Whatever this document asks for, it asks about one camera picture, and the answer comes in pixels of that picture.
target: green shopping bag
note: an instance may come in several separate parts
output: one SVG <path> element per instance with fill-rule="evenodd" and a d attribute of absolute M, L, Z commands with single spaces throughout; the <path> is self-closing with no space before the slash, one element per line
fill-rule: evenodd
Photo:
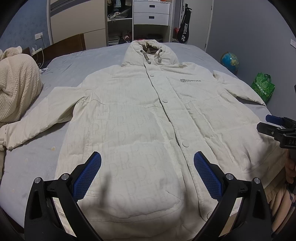
<path fill-rule="evenodd" d="M 271 83 L 270 75 L 258 73 L 251 88 L 267 103 L 274 92 L 275 85 Z"/>

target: white drawer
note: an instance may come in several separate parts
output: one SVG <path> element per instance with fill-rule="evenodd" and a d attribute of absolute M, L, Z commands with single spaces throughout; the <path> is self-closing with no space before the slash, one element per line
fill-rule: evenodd
<path fill-rule="evenodd" d="M 146 13 L 146 12 L 135 12 L 133 14 L 134 24 L 155 24 L 155 25 L 168 26 L 168 19 L 169 19 L 169 14 Z"/>
<path fill-rule="evenodd" d="M 134 1 L 133 12 L 170 14 L 169 2 Z"/>

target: gray bed sheet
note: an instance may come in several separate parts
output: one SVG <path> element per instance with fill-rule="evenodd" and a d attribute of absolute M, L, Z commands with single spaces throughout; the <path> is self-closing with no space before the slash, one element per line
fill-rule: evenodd
<path fill-rule="evenodd" d="M 234 76 L 203 50 L 178 43 L 166 43 L 177 55 L 180 63 L 193 62 L 211 72 L 218 70 Z M 84 78 L 103 68 L 121 65 L 129 44 L 86 50 L 54 59 L 41 78 L 44 83 L 39 97 L 28 109 L 27 115 L 56 86 L 78 86 Z M 244 102 L 260 119 L 270 114 L 261 105 Z M 25 210 L 32 183 L 36 177 L 54 179 L 57 160 L 69 123 L 56 124 L 32 140 L 13 150 L 8 150 L 0 185 L 0 206 L 21 226 L 24 226 Z"/>

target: globe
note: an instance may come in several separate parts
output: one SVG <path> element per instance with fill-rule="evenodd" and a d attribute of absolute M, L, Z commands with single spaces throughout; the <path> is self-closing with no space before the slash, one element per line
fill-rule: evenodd
<path fill-rule="evenodd" d="M 231 73 L 237 74 L 239 69 L 239 59 L 236 57 L 235 54 L 226 52 L 222 55 L 220 64 L 226 67 Z"/>

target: stack of papers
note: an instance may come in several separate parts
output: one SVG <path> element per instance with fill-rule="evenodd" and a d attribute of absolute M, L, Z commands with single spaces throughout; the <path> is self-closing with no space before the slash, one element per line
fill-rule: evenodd
<path fill-rule="evenodd" d="M 108 37 L 109 45 L 117 45 L 121 38 L 121 34 L 111 34 Z"/>

